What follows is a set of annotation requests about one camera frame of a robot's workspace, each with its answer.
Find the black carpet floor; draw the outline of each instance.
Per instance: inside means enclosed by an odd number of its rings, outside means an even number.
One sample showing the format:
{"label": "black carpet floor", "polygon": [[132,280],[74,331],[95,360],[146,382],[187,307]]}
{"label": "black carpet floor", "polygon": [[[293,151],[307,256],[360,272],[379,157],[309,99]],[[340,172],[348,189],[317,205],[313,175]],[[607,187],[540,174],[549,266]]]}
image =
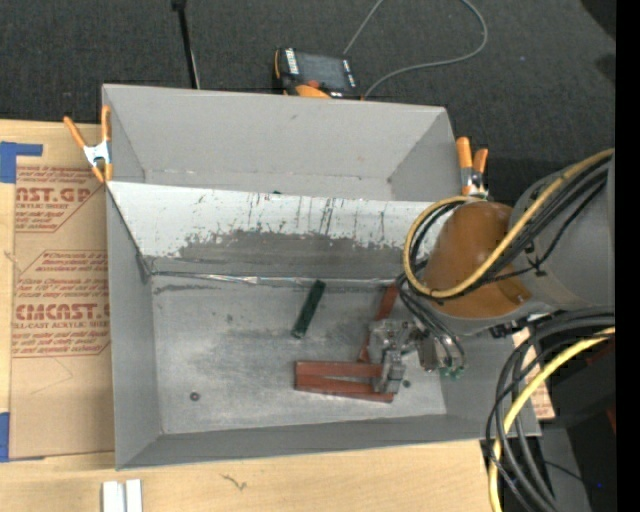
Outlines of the black carpet floor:
{"label": "black carpet floor", "polygon": [[[191,0],[205,89],[270,92],[278,46],[339,56],[373,0]],[[477,0],[485,49],[400,75],[377,101],[440,105],[456,136],[486,146],[495,199],[615,142],[615,0]],[[348,53],[361,86],[404,66],[454,58],[482,41],[455,0],[386,0]],[[189,87],[169,0],[0,2],[0,116],[97,121],[104,82]]]}

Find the white plastic piece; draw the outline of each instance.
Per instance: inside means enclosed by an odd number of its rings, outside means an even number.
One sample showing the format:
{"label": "white plastic piece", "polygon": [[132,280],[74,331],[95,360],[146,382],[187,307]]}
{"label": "white plastic piece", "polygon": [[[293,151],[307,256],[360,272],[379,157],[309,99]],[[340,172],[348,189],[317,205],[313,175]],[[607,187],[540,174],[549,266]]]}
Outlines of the white plastic piece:
{"label": "white plastic piece", "polygon": [[104,482],[102,512],[142,512],[142,481]]}

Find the clamp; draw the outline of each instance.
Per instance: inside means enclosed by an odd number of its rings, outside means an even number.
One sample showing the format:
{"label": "clamp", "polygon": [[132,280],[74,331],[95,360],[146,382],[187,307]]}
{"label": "clamp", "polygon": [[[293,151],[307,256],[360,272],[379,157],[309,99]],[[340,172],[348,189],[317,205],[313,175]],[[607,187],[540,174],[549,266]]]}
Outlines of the clamp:
{"label": "clamp", "polygon": [[482,182],[482,175],[487,164],[489,150],[479,149],[471,156],[471,144],[467,137],[456,139],[456,150],[460,164],[460,177],[462,179],[463,196],[486,196],[487,191]]}
{"label": "clamp", "polygon": [[113,177],[113,164],[111,163],[111,108],[103,105],[100,116],[102,127],[102,142],[96,146],[88,146],[78,127],[70,117],[65,116],[62,121],[69,128],[73,140],[84,151],[87,160],[91,164],[91,171],[100,183],[110,181]]}

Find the white cable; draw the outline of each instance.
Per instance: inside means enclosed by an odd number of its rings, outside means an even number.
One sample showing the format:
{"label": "white cable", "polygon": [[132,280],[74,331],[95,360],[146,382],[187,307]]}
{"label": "white cable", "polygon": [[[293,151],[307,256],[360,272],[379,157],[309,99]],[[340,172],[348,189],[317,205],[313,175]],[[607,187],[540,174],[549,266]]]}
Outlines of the white cable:
{"label": "white cable", "polygon": [[356,39],[358,39],[358,36],[360,35],[360,32],[362,32],[364,27],[367,26],[367,23],[369,23],[369,20],[371,19],[371,16],[373,16],[373,14],[378,10],[378,7],[380,7],[380,4],[382,4],[382,2],[384,2],[384,0],[378,0],[376,2],[376,5],[374,5],[373,8],[369,11],[369,14],[367,14],[367,17],[362,22],[362,25],[360,25],[360,28],[356,31],[355,35],[351,38],[351,41],[349,41],[349,44],[347,45],[347,47],[342,52],[343,55],[346,55],[347,52],[351,49],[351,47],[353,46],[353,43],[355,43]]}
{"label": "white cable", "polygon": [[[373,6],[373,8],[369,11],[369,14],[367,14],[367,17],[364,19],[364,21],[360,25],[360,28],[357,30],[355,35],[351,38],[351,41],[349,42],[347,47],[344,49],[343,54],[346,54],[351,49],[351,46],[353,46],[353,43],[355,43],[356,39],[358,39],[358,36],[360,36],[360,33],[362,32],[364,27],[367,25],[367,23],[369,23],[371,16],[373,16],[373,14],[376,12],[378,7],[380,7],[383,1],[384,0],[378,0],[376,4]],[[424,64],[416,64],[414,66],[408,66],[406,68],[401,68],[396,71],[393,71],[388,75],[383,76],[380,80],[378,80],[371,87],[369,87],[369,89],[367,89],[367,91],[364,93],[363,99],[366,99],[367,97],[369,97],[371,93],[375,89],[377,89],[383,82],[386,82],[390,78],[398,76],[402,73],[407,73],[409,71],[416,71],[416,70],[425,69],[425,68],[434,68],[437,66],[448,66],[449,64],[455,64],[457,62],[462,62],[472,57],[475,57],[478,53],[484,50],[484,47],[487,45],[487,40],[489,39],[489,29],[487,28],[487,24],[484,21],[482,14],[480,14],[480,11],[478,11],[478,9],[473,4],[471,4],[468,0],[460,0],[460,1],[476,16],[476,18],[478,18],[478,21],[480,22],[480,25],[482,27],[482,42],[480,43],[480,45],[471,53],[467,53],[466,55],[461,55],[460,57],[454,57],[452,59],[446,59],[446,60],[441,60],[437,62],[426,62]]]}

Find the black pole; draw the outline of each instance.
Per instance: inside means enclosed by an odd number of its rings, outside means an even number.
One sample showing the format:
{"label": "black pole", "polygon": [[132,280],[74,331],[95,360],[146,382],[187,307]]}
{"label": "black pole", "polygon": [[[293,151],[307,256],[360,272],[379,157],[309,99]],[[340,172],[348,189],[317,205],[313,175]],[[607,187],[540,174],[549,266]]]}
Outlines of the black pole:
{"label": "black pole", "polygon": [[185,9],[187,7],[187,0],[171,0],[171,9],[178,13],[178,19],[180,20],[180,32],[182,33],[182,42],[184,44],[184,54],[187,59],[187,67],[189,69],[189,80],[191,82],[192,89],[200,89],[200,80],[198,78],[198,72],[196,70],[196,60],[191,50],[191,41],[189,39],[189,26],[187,25],[187,16]]}

